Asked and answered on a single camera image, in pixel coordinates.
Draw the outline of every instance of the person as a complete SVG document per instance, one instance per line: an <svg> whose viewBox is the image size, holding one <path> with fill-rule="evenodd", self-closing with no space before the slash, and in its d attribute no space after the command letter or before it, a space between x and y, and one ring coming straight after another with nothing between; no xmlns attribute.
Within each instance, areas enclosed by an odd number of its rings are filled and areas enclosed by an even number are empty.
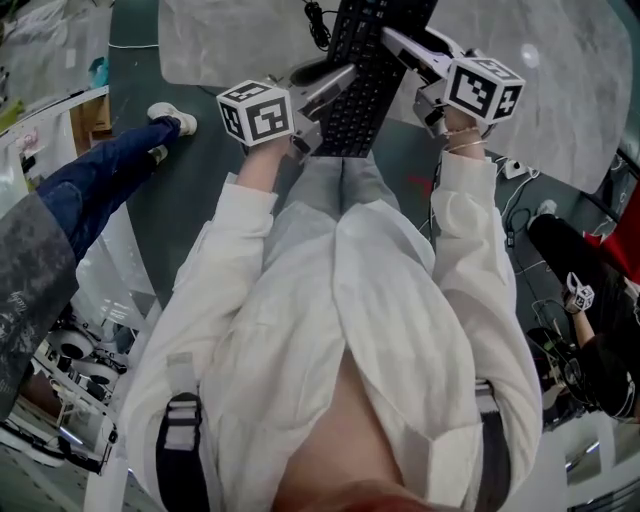
<svg viewBox="0 0 640 512"><path fill-rule="evenodd" d="M169 103L152 105L147 115L148 126L95 146L0 219L0 421L32 355L77 291L76 266L109 216L155 172L166 146L197 128L195 117Z"/></svg>
<svg viewBox="0 0 640 512"><path fill-rule="evenodd" d="M473 118L446 123L437 255L372 157L311 158L275 221L287 138L224 185L120 417L129 467L165 508L496 510L527 476L541 397L496 166ZM503 434L483 428L476 379Z"/></svg>
<svg viewBox="0 0 640 512"><path fill-rule="evenodd" d="M586 311L568 312L580 368L598 406L616 418L640 419L640 324L638 286L602 260L544 201L529 224L529 239L560 282L573 272L595 292Z"/></svg>

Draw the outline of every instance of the white sneaker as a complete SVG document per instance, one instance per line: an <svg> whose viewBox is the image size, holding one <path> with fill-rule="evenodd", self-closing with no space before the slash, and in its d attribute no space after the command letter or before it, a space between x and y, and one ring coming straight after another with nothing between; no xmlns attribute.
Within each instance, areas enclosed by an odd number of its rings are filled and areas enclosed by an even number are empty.
<svg viewBox="0 0 640 512"><path fill-rule="evenodd" d="M169 150L166 146L161 145L156 148L150 149L148 153L155 159L156 165L162 162L169 155Z"/></svg>
<svg viewBox="0 0 640 512"><path fill-rule="evenodd" d="M171 103L154 103L147 110L147 116L149 119L157 119L163 116L175 117L180 121L180 136L193 135L198 129L198 121L191 114L185 114L180 112Z"/></svg>
<svg viewBox="0 0 640 512"><path fill-rule="evenodd" d="M527 229L531 228L531 224L533 224L533 221L540 217L540 215L555 215L557 209L558 203L556 203L553 199L545 199L540 203L540 206L538 206L536 214L529 219L529 222L527 223Z"/></svg>

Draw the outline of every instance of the white table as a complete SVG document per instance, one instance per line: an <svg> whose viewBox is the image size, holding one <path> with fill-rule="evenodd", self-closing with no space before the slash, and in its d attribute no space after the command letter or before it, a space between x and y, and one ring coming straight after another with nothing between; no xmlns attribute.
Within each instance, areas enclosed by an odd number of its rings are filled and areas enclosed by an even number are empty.
<svg viewBox="0 0 640 512"><path fill-rule="evenodd" d="M338 0L320 0L325 10ZM161 0L162 73L172 83L229 87L278 76L322 53L300 0ZM334 16L325 15L329 28ZM515 117L489 149L585 192L600 185L629 108L631 47L604 0L440 0L430 26L527 80ZM407 73L389 116L418 124Z"/></svg>

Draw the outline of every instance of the keyboard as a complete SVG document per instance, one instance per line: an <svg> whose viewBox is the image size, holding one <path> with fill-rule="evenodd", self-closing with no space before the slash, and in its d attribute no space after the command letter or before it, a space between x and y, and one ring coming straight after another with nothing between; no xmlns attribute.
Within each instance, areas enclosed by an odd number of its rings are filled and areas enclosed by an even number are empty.
<svg viewBox="0 0 640 512"><path fill-rule="evenodd" d="M424 31L437 0L342 0L327 59L353 63L358 77L326 108L315 156L364 158L387 115L406 68L381 43L383 27L409 37Z"/></svg>

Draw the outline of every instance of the green floor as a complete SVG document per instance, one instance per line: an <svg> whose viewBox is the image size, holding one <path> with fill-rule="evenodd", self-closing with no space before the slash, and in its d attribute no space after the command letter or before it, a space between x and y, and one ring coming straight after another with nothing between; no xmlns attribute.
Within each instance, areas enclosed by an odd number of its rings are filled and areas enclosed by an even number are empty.
<svg viewBox="0 0 640 512"><path fill-rule="evenodd" d="M111 24L115 45L147 45L157 42L156 0L116 2ZM128 208L147 272L164 305L171 296L173 280L202 224L211 219L228 172L237 172L243 157L239 145L223 129L213 94L196 86L172 85L160 75L157 49L111 48L110 90L114 133L146 122L145 112L157 101L169 101L198 119L198 133L181 139L171 148L163 168L129 200ZM440 147L424 130L387 120L374 146L378 166L396 193L403 213L420 226L427 218L428 193L425 184L433 177ZM286 189L296 170L287 168L280 186ZM622 177L616 194L628 181ZM500 179L496 203L502 209L507 198L522 182ZM554 199L559 215L578 229L593 230L604 216L575 189L547 176L529 184L518 208L535 210L546 198ZM540 257L526 232L517 235L517 259L526 268ZM513 251L514 268L519 270ZM532 288L527 284L529 279ZM539 265L518 276L518 317L523 329L536 325L531 304L536 299L559 297L560 285L553 274ZM562 319L550 309L548 317Z"/></svg>

